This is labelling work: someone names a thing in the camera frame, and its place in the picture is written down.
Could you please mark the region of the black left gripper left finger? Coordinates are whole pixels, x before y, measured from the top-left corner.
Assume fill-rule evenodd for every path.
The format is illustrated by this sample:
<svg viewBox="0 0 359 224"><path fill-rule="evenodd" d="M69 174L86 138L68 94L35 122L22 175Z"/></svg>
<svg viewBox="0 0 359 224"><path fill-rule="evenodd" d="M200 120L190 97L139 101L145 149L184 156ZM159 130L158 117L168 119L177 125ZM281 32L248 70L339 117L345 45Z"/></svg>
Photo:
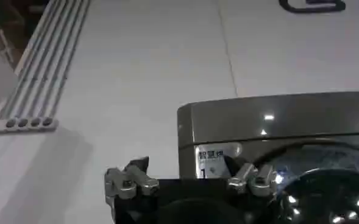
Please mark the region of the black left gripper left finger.
<svg viewBox="0 0 359 224"><path fill-rule="evenodd" d="M115 198L131 200L138 194L151 196L160 188L159 180L147 175L149 157L131 160L123 169L109 168L104 174L105 202L113 205Z"/></svg>

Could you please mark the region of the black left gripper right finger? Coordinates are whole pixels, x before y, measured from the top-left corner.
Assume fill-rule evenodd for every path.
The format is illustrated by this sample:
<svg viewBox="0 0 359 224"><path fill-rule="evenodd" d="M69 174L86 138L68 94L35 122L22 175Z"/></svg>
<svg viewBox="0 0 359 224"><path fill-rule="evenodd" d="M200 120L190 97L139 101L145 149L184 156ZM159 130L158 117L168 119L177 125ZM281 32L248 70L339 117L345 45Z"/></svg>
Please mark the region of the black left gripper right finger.
<svg viewBox="0 0 359 224"><path fill-rule="evenodd" d="M277 191L277 172L272 165L257 168L247 161L238 163L229 156L224 156L224 162L230 174L227 186L238 194L244 194L249 189L256 197L268 197Z"/></svg>

